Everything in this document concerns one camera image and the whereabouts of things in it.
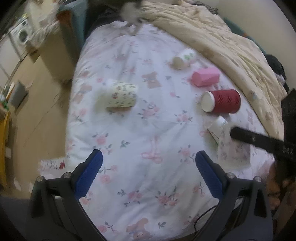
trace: red paper cup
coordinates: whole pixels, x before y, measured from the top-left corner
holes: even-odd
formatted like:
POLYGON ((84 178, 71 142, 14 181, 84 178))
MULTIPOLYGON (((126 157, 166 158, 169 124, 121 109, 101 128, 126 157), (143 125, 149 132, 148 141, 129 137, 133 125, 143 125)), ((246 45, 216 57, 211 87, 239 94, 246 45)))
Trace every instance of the red paper cup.
POLYGON ((207 91, 200 103, 205 112, 234 114, 240 108, 241 98, 236 90, 207 91))

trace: white floral bedsheet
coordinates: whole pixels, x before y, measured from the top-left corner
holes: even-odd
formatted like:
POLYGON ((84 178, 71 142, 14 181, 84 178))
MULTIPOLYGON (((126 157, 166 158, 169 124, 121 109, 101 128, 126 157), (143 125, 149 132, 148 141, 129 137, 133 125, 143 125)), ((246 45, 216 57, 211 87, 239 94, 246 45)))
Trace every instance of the white floral bedsheet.
MULTIPOLYGON (((192 86, 193 71, 211 67, 211 62, 199 55, 190 68, 174 70, 170 61, 184 43, 149 24, 130 36, 124 25, 116 21, 101 26, 87 39, 73 79, 67 156, 42 161, 41 174, 59 177, 100 149, 103 166, 80 199, 99 231, 108 240, 122 241, 185 236, 217 204, 194 163, 200 150, 217 159, 217 144, 206 129, 217 115, 203 112, 198 100, 206 90, 236 87, 224 74, 217 85, 192 86), (104 108, 99 96, 108 79, 137 85, 136 106, 104 108)), ((241 96, 239 112, 223 117, 264 133, 241 96)), ((252 166, 235 174, 264 177, 272 161, 265 151, 251 147, 252 166)))

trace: person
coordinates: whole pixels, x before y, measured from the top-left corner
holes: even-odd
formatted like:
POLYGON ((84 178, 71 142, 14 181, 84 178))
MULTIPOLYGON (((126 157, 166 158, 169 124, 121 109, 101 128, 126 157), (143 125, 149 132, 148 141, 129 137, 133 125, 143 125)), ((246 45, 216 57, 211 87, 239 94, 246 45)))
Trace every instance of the person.
POLYGON ((275 210, 281 205, 279 216, 276 224, 276 233, 286 225, 296 208, 296 182, 292 179, 285 179, 281 186, 276 182, 276 163, 270 166, 266 179, 266 191, 269 199, 271 210, 275 210), (279 196, 281 188, 287 188, 287 198, 280 202, 279 196))

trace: washing machine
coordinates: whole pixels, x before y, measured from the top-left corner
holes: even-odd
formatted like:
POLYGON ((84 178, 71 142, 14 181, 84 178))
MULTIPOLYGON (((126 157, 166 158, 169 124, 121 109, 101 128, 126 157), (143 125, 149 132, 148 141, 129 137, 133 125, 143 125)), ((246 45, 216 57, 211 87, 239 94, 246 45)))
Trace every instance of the washing machine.
POLYGON ((28 39, 33 35, 34 31, 29 24, 28 19, 24 19, 18 25, 13 27, 9 33, 9 37, 16 52, 20 56, 21 61, 26 57, 26 43, 28 39))

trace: cabinet door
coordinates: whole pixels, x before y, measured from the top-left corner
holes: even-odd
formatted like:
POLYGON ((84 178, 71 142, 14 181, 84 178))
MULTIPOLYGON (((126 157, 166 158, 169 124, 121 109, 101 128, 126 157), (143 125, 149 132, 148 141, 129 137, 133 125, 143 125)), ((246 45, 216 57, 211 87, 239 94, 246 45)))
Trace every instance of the cabinet door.
POLYGON ((19 61, 20 57, 12 46, 9 37, 6 36, 0 43, 0 64, 10 76, 19 61))
POLYGON ((7 80, 8 80, 8 77, 6 76, 6 74, 4 73, 4 71, 0 67, 0 87, 2 89, 4 88, 7 80))

